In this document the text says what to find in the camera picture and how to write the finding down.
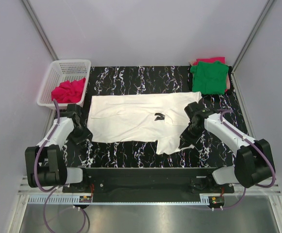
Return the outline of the white printed t-shirt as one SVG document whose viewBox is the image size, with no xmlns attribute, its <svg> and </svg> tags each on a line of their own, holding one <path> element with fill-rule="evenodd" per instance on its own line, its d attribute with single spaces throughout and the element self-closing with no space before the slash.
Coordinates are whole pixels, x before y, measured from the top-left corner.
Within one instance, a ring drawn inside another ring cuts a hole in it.
<svg viewBox="0 0 282 233">
<path fill-rule="evenodd" d="M 189 123 L 184 108 L 200 100 L 200 92 L 93 96 L 87 126 L 94 142 L 157 142 L 156 154 L 173 154 Z"/>
</svg>

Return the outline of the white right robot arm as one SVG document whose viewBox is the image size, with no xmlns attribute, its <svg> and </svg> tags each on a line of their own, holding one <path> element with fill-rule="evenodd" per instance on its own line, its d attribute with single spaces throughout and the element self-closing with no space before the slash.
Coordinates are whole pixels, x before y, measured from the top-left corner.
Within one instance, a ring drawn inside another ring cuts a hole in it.
<svg viewBox="0 0 282 233">
<path fill-rule="evenodd" d="M 275 184 L 276 172 L 270 144 L 265 139 L 254 139 L 231 123 L 224 115 L 227 109 L 201 107 L 197 102 L 188 104 L 185 113 L 187 128 L 180 136 L 180 146 L 195 145 L 208 131 L 220 139 L 234 153 L 234 165 L 217 168 L 211 174 L 215 184 L 238 183 L 244 188 L 270 188 Z"/>
</svg>

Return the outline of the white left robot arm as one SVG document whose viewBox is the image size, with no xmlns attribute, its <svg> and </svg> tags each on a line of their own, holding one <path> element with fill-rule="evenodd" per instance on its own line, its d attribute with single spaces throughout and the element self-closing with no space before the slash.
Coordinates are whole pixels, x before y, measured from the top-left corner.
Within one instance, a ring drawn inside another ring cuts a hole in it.
<svg viewBox="0 0 282 233">
<path fill-rule="evenodd" d="M 66 167 L 63 145 L 70 140 L 81 146 L 93 137 L 82 117 L 81 106 L 68 104 L 64 112 L 57 113 L 59 115 L 43 140 L 25 150 L 28 185 L 43 192 L 47 192 L 45 188 L 49 186 L 84 182 L 83 168 Z"/>
</svg>

